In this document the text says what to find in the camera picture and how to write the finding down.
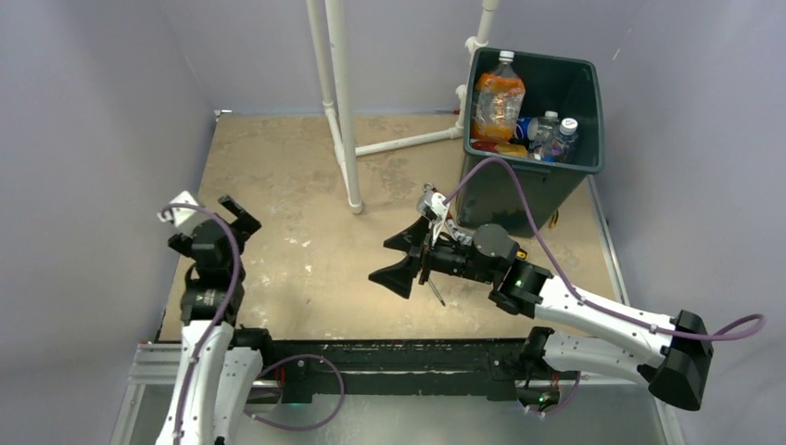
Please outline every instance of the gray wall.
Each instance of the gray wall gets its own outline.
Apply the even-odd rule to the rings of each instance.
[[[12,0],[0,36],[0,443],[107,443],[211,108],[156,0]]]
[[[463,43],[477,32],[481,3],[347,0],[355,109],[457,108],[454,90],[469,72]],[[602,71],[642,3],[502,0],[489,40],[495,46],[597,60]],[[213,107],[244,113],[321,111],[305,0],[163,0],[163,5]]]
[[[786,4],[647,2],[605,79],[603,203],[634,304],[750,312],[758,337],[716,343],[691,445],[783,443],[786,399]]]

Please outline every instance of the plywood surface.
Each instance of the plywood surface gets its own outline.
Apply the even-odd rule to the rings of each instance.
[[[449,128],[453,116],[360,116],[358,145]],[[487,299],[488,286],[432,274],[448,303],[415,285],[409,300],[368,281],[368,273],[401,258],[382,241],[413,223],[423,183],[442,191],[459,180],[460,140],[360,158],[365,210],[349,212],[323,117],[222,117],[199,195],[218,208],[234,197],[263,224],[247,243],[246,297],[239,323],[264,326],[275,338],[524,337],[532,321]],[[600,232],[585,185],[563,204],[544,237],[577,286],[614,296]],[[520,240],[529,259],[551,268],[534,239]],[[161,339],[180,338],[181,259]],[[538,325],[549,325],[538,322]]]

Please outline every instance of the plastic bottle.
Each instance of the plastic bottle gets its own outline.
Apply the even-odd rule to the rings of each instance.
[[[545,116],[539,118],[518,118],[516,120],[515,139],[527,141],[529,151],[535,151],[546,139],[551,137],[551,133],[559,125],[560,118],[556,111],[546,111]]]
[[[559,131],[553,132],[551,137],[537,150],[540,158],[550,162],[570,162],[576,141],[578,140],[578,122],[575,119],[563,119]]]
[[[524,100],[524,82],[513,72],[513,51],[500,51],[500,65],[475,84],[470,134],[475,139],[508,142]]]

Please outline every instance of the trash bin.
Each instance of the trash bin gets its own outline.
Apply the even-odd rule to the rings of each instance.
[[[475,150],[469,129],[475,83],[499,63],[500,49],[475,52],[470,70],[464,117],[462,177],[488,156],[511,164],[524,189],[538,229],[556,212],[589,174],[603,167],[603,115],[595,67],[584,60],[516,52],[512,67],[526,87],[520,116],[543,116],[557,111],[560,119],[578,121],[578,144],[572,164],[546,162]],[[512,235],[532,236],[524,208],[511,178],[499,164],[489,164],[473,177],[456,197],[460,225],[475,228],[496,223]]]

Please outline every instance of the electrical wire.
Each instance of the electrical wire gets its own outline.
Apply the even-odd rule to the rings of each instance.
[[[601,305],[599,305],[599,304],[597,304],[595,302],[592,302],[592,301],[582,297],[578,293],[576,288],[573,286],[573,284],[570,282],[570,279],[568,279],[567,273],[565,273],[565,271],[563,270],[562,266],[560,266],[559,261],[557,261],[557,259],[554,258],[554,255],[549,250],[549,247],[546,246],[546,241],[543,240],[543,236],[540,234],[540,230],[538,229],[538,226],[535,224],[535,218],[533,218],[532,210],[529,208],[529,204],[526,201],[526,196],[524,194],[524,190],[521,188],[521,184],[519,183],[518,179],[516,178],[516,175],[515,175],[515,172],[513,171],[513,168],[504,159],[488,157],[488,158],[485,158],[485,159],[481,160],[480,162],[478,162],[478,164],[475,165],[474,168],[472,170],[470,170],[462,178],[462,180],[459,182],[459,184],[456,186],[456,188],[452,192],[450,192],[450,194],[447,195],[447,197],[445,197],[445,200],[443,201],[443,203],[446,206],[448,206],[450,204],[450,202],[456,197],[456,195],[458,195],[459,191],[461,191],[462,188],[464,188],[466,186],[466,184],[477,174],[477,172],[479,172],[481,169],[483,169],[484,167],[486,167],[487,165],[489,165],[492,162],[500,164],[508,172],[508,175],[510,176],[511,180],[513,181],[513,185],[515,186],[516,193],[518,194],[519,200],[521,200],[521,204],[522,204],[522,206],[524,206],[524,212],[526,214],[526,220],[529,222],[529,226],[532,227],[532,231],[535,233],[535,238],[538,240],[538,243],[540,244],[540,247],[543,249],[543,252],[546,253],[547,257],[549,257],[549,261],[554,266],[554,269],[556,270],[556,272],[560,276],[560,278],[562,278],[562,280],[563,280],[565,286],[567,287],[568,291],[570,292],[570,294],[575,299],[579,300],[583,304],[586,304],[588,307],[590,307],[590,308],[592,308],[592,309],[594,309],[596,311],[605,313],[606,315],[611,315],[611,316],[613,316],[613,317],[615,317],[617,319],[629,322],[629,323],[634,324],[636,326],[646,328],[646,329],[650,330],[651,332],[654,331],[655,333],[658,333],[658,334],[665,334],[665,335],[669,335],[669,336],[672,336],[672,337],[679,337],[679,338],[686,338],[686,339],[689,339],[689,340],[700,340],[700,341],[732,341],[732,340],[740,340],[740,339],[747,338],[747,337],[755,335],[756,333],[761,331],[762,328],[764,327],[764,325],[767,323],[767,317],[765,317],[764,314],[753,313],[751,315],[747,315],[747,316],[744,316],[744,317],[742,317],[742,318],[740,318],[738,320],[735,320],[735,321],[727,324],[726,326],[723,326],[717,332],[715,332],[713,335],[693,334],[693,333],[690,333],[690,332],[679,332],[679,331],[676,331],[676,330],[673,330],[673,329],[666,329],[666,328],[663,328],[663,327],[660,327],[660,326],[652,325],[650,323],[644,322],[642,320],[639,320],[639,319],[637,319],[635,317],[631,317],[631,316],[626,315],[624,313],[620,313],[620,312],[614,311],[612,309],[605,308],[605,307],[603,307],[603,306],[601,306]],[[756,321],[756,323],[754,325],[748,327],[747,329],[744,329],[742,331],[736,332],[734,334],[729,334],[729,331],[731,331],[732,329],[734,329],[734,328],[736,328],[736,327],[738,327],[738,326],[740,326],[742,324],[746,324],[748,322],[751,322],[751,321]],[[577,375],[576,383],[574,383],[573,388],[570,390],[570,393],[568,393],[567,397],[565,397],[564,400],[561,400],[560,404],[556,408],[554,408],[553,410],[550,410],[549,411],[549,415],[552,415],[552,414],[560,412],[565,407],[565,405],[567,405],[567,403],[570,400],[573,399],[573,396],[576,393],[576,390],[578,388],[578,382],[580,381],[580,378],[581,378],[581,373],[579,373]]]
[[[208,326],[207,329],[205,329],[205,332],[202,333],[202,336],[194,345],[194,350],[191,351],[191,356],[189,357],[188,365],[185,367],[183,383],[180,386],[180,393],[178,394],[177,406],[175,408],[174,430],[172,431],[172,442],[174,443],[174,445],[180,444],[180,439],[183,434],[181,427],[183,425],[185,399],[188,395],[188,388],[191,385],[191,379],[194,376],[194,368],[199,362],[199,354],[201,353],[202,348],[205,345],[205,342],[207,342],[210,333],[213,331],[213,328],[223,318],[224,313],[226,312],[226,309],[229,306],[229,302],[231,301],[231,296],[235,293],[235,288],[237,287],[237,283],[240,277],[240,247],[237,244],[237,239],[235,239],[235,235],[232,233],[232,229],[229,227],[229,224],[227,224],[219,215],[212,212],[211,210],[205,209],[204,207],[195,206],[193,204],[169,203],[166,206],[164,206],[163,209],[161,209],[161,214],[165,215],[169,213],[171,210],[176,211],[177,209],[189,209],[189,210],[198,211],[199,213],[208,216],[218,224],[218,226],[226,234],[226,237],[229,241],[230,250],[232,251],[232,275],[230,276],[229,286],[226,288],[226,294],[224,294],[224,298],[222,299],[221,304],[216,310],[215,315],[213,315],[213,319],[210,321],[210,325]],[[192,270],[193,270],[192,268],[189,268],[187,276],[190,276]],[[340,389],[340,393],[339,393],[340,395],[339,395],[338,405],[336,406],[334,411],[329,416],[327,416],[324,420],[322,420],[322,422],[319,422],[312,426],[286,426],[286,425],[276,424],[275,422],[266,421],[265,419],[262,419],[260,417],[254,417],[255,420],[259,420],[260,422],[266,423],[267,425],[274,426],[287,431],[309,431],[327,424],[328,422],[333,420],[334,417],[336,417],[336,415],[338,414],[338,410],[341,408],[341,405],[344,403],[344,398],[345,398],[344,381],[342,380],[341,374],[338,372],[336,366],[333,365],[324,357],[320,357],[318,355],[311,355],[311,354],[304,354],[299,356],[296,355],[293,357],[283,359],[279,362],[276,362],[271,366],[268,366],[267,368],[265,368],[265,370],[262,371],[262,373],[267,374],[268,372],[270,372],[270,370],[275,369],[284,363],[292,362],[293,360],[298,360],[301,358],[311,358],[311,359],[324,361],[336,373],[336,376],[338,377],[338,386]]]
[[[265,419],[264,417],[259,417],[250,411],[244,411],[244,413],[248,417],[251,417],[252,419],[256,420],[257,422],[261,422],[265,425],[273,426],[278,429],[283,429],[284,431],[292,431],[292,432],[312,431],[321,426],[325,426],[328,422],[333,420],[338,415],[338,412],[341,410],[341,406],[344,404],[344,399],[347,397],[347,392],[344,389],[344,379],[341,378],[341,373],[338,371],[338,368],[336,368],[336,366],[332,362],[325,359],[324,357],[315,354],[293,355],[292,357],[287,357],[285,359],[279,360],[278,362],[275,362],[272,365],[268,366],[267,368],[263,369],[262,372],[260,373],[260,377],[268,374],[270,371],[278,368],[282,364],[293,362],[295,360],[303,360],[303,359],[312,359],[312,360],[319,360],[320,362],[324,362],[324,364],[326,364],[333,371],[333,373],[336,375],[336,378],[338,379],[338,403],[336,404],[336,407],[333,409],[333,411],[330,412],[330,414],[328,414],[327,417],[312,425],[291,426],[291,425],[279,424],[272,420]]]

